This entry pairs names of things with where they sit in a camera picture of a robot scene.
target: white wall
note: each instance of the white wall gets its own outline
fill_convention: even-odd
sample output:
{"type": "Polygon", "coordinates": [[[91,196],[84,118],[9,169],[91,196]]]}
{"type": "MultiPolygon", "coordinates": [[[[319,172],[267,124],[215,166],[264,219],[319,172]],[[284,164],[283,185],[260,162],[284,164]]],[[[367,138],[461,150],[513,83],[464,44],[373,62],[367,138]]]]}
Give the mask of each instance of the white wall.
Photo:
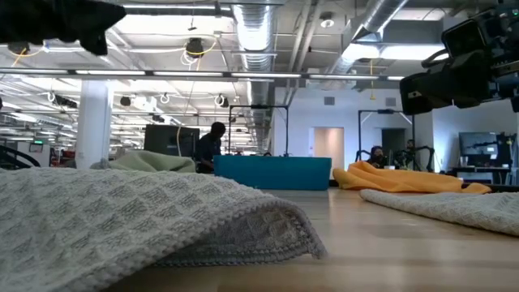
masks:
{"type": "Polygon", "coordinates": [[[509,100],[493,101],[478,107],[458,109],[450,106],[432,112],[434,148],[441,169],[457,166],[459,157],[458,133],[495,131],[517,133],[517,115],[509,100]]]}
{"type": "MultiPolygon", "coordinates": [[[[358,110],[384,109],[385,97],[397,97],[400,110],[400,93],[398,90],[375,90],[376,100],[370,100],[371,91],[356,92],[354,90],[321,91],[300,88],[290,106],[289,120],[289,154],[296,157],[309,157],[310,129],[312,127],[343,127],[345,167],[355,161],[358,150],[358,110]],[[324,105],[324,97],[335,97],[334,106],[324,105]]],[[[283,88],[276,90],[277,100],[285,95],[283,88]]],[[[279,156],[285,152],[285,113],[274,112],[272,123],[272,154],[279,156]]],[[[373,145],[381,144],[381,129],[387,127],[407,128],[410,124],[400,115],[373,114],[362,125],[362,148],[370,150],[373,145]]]]}

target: teal box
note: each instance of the teal box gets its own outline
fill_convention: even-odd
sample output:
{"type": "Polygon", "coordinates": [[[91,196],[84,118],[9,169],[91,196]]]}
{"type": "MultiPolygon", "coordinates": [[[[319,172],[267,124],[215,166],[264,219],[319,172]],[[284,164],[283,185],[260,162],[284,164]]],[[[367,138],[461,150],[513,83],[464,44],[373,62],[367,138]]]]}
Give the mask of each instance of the teal box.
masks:
{"type": "Polygon", "coordinates": [[[328,189],[331,158],[215,156],[214,174],[265,190],[328,189]]]}

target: orange blanket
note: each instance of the orange blanket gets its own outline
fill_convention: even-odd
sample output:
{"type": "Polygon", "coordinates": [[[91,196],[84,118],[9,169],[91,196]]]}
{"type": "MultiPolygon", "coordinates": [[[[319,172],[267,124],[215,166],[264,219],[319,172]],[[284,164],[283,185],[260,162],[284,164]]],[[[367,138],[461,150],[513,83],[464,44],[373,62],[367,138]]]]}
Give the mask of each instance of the orange blanket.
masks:
{"type": "Polygon", "coordinates": [[[343,189],[373,189],[387,192],[439,193],[445,191],[485,194],[491,191],[480,183],[461,188],[462,181],[448,175],[410,170],[378,170],[365,161],[355,162],[348,171],[334,169],[333,177],[343,189]]]}

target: white pillar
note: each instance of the white pillar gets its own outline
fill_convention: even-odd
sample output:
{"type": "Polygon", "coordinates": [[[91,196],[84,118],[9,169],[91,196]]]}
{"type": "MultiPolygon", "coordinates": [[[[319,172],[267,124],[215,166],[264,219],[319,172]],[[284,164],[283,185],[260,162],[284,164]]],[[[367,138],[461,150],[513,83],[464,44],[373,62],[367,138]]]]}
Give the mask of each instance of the white pillar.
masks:
{"type": "Polygon", "coordinates": [[[77,168],[86,170],[101,158],[108,159],[114,93],[109,81],[84,80],[81,84],[78,134],[75,147],[77,168]]]}

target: gray knit blanket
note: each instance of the gray knit blanket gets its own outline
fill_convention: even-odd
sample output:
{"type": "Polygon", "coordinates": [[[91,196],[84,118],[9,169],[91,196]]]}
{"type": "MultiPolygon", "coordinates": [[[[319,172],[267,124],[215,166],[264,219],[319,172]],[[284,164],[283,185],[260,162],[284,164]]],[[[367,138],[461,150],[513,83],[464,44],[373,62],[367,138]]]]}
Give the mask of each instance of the gray knit blanket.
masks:
{"type": "Polygon", "coordinates": [[[519,236],[519,194],[487,195],[439,193],[394,195],[365,190],[360,196],[369,202],[396,210],[469,227],[519,236]]]}
{"type": "Polygon", "coordinates": [[[101,290],[150,264],[325,256],[296,205],[224,178],[0,170],[0,291],[101,290]]]}

